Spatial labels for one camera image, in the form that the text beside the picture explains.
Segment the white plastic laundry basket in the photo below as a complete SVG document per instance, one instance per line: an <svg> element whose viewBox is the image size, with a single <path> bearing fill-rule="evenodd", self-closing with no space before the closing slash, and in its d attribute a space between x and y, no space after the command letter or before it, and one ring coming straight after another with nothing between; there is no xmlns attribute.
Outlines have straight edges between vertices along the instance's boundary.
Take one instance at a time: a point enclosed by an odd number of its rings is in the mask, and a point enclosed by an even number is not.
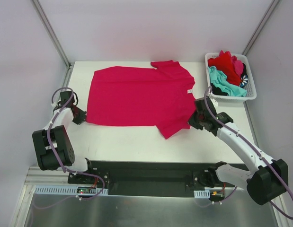
<svg viewBox="0 0 293 227"><path fill-rule="evenodd" d="M207 53L205 55L205 65L206 65L206 76L207 76L207 84L208 86L210 86L210 74L209 74L209 70L208 70L208 60L210 58L214 58L214 57L218 57L218 53L217 52L210 52ZM244 86L244 90L247 91L246 96L244 97L237 97L237 96L221 96L221 95L216 95L216 94L212 94L212 97L215 98L217 101L221 101L221 102L233 102L233 103L242 103L245 102L247 100L253 100L257 97L257 92L256 92L256 88L255 88L255 83L253 80L253 76L251 73L251 69L249 66L249 62L248 59L245 55L242 54L233 54L234 56L236 56L238 58L238 60L242 61L242 63L245 64L246 66L246 71L247 71L247 84Z"/></svg>

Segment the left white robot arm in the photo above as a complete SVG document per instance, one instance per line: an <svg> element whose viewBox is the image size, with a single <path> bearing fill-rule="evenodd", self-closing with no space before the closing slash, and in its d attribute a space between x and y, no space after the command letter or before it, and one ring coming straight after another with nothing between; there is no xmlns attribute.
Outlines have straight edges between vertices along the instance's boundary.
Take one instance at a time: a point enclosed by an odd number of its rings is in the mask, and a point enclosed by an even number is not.
<svg viewBox="0 0 293 227"><path fill-rule="evenodd" d="M61 169L69 173L79 172L78 178L85 184L92 183L95 178L93 170L89 169L89 160L75 155L67 133L71 123L81 125L86 120L86 112L77 107L79 99L70 88L58 89L58 103L54 106L53 116L41 130L32 134L38 166L41 170Z"/></svg>

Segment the magenta pink t shirt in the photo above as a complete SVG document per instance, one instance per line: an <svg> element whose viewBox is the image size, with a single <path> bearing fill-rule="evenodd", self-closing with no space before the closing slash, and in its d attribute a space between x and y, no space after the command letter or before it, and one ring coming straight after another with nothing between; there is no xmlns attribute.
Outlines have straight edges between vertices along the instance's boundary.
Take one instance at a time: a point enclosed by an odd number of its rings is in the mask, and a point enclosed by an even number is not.
<svg viewBox="0 0 293 227"><path fill-rule="evenodd" d="M151 68L113 66L94 72L87 103L88 123L103 126L156 126L168 139L195 110L195 80L177 61Z"/></svg>

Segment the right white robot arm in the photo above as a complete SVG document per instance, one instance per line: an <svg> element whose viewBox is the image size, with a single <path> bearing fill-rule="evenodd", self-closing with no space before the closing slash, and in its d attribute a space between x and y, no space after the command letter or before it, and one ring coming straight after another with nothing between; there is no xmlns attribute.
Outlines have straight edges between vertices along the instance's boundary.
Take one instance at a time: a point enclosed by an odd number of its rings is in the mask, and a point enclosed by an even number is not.
<svg viewBox="0 0 293 227"><path fill-rule="evenodd" d="M210 98L195 100L195 111L188 123L195 129L207 130L226 143L247 167L242 170L218 162L199 175L201 185L213 188L222 183L230 183L245 189L259 205L264 205L287 191L288 165L282 159L274 160L246 139L231 117L225 112L216 112Z"/></svg>

